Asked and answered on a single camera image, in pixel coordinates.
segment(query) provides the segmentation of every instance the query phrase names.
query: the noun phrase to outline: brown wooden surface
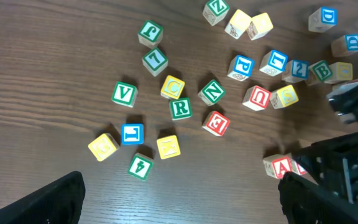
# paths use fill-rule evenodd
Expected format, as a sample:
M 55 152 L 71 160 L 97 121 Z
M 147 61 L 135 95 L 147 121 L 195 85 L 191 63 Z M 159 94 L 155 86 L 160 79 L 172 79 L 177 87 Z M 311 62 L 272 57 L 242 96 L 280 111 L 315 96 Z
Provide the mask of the brown wooden surface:
M 86 184 L 80 223 L 286 223 L 278 180 L 265 174 L 263 155 L 357 126 L 334 117 L 324 99 L 328 86 L 296 84 L 300 102 L 284 110 L 270 105 L 256 113 L 241 101 L 255 84 L 283 85 L 258 71 L 270 49 L 290 60 L 351 62 L 358 77 L 358 54 L 338 60 L 329 50 L 332 40 L 358 33 L 358 0 L 227 2 L 224 22 L 211 27 L 202 16 L 206 0 L 0 0 L 0 208 L 78 170 Z M 335 7 L 339 24 L 324 34 L 308 32 L 308 16 L 320 6 Z M 235 40 L 224 26 L 236 9 L 268 12 L 275 27 L 259 40 Z M 159 47 L 169 68 L 156 78 L 143 67 L 148 48 L 137 40 L 146 19 L 164 27 Z M 237 54 L 255 60 L 245 82 L 226 76 Z M 167 75 L 186 82 L 191 119 L 171 121 L 160 96 Z M 197 92 L 214 76 L 227 94 L 208 108 Z M 134 108 L 111 102 L 117 81 L 137 85 Z M 223 138 L 201 129 L 211 110 L 231 119 Z M 122 147 L 97 162 L 89 142 L 106 128 L 119 136 L 126 121 L 145 124 L 145 146 Z M 169 133 L 178 134 L 182 154 L 162 161 L 156 139 Z M 155 154 L 146 182 L 127 175 L 136 151 Z

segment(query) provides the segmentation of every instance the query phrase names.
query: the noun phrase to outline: yellow block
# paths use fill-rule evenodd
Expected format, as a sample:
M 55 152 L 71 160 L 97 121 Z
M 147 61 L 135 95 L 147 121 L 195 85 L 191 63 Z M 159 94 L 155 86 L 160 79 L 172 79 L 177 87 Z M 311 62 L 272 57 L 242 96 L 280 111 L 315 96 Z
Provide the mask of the yellow block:
M 277 94 L 284 107 L 299 101 L 298 95 L 296 95 L 292 85 L 287 85 L 286 87 L 277 90 Z
M 337 80 L 352 80 L 353 79 L 353 65 L 351 63 L 337 62 L 336 63 Z
M 157 147 L 161 159 L 168 159 L 180 155 L 178 138 L 175 135 L 158 139 Z
M 238 9 L 231 18 L 230 23 L 233 24 L 237 29 L 245 31 L 248 29 L 251 20 L 252 18 L 250 16 Z
M 184 81 L 169 75 L 165 80 L 164 85 L 162 85 L 161 93 L 169 96 L 170 98 L 177 100 L 179 99 L 180 94 L 183 91 L 184 87 L 185 87 Z
M 273 23 L 269 15 L 265 12 L 252 18 L 252 23 L 255 25 L 258 33 L 268 32 L 273 29 Z
M 99 162 L 117 151 L 117 147 L 114 145 L 112 137 L 109 134 L 100 135 L 88 145 L 88 148 Z

